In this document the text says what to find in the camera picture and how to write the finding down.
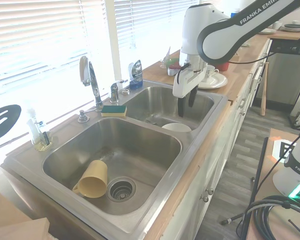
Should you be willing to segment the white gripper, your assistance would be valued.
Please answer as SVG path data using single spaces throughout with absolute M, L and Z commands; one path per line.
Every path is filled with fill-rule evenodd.
M 198 92 L 199 83 L 206 76 L 206 67 L 203 71 L 194 71 L 191 69 L 190 65 L 184 65 L 180 68 L 178 73 L 174 77 L 172 94 L 178 98 L 177 101 L 177 111 L 178 116 L 183 118 L 186 110 L 186 95 L 190 93 L 188 99 L 188 106 L 193 107 L 196 95 Z

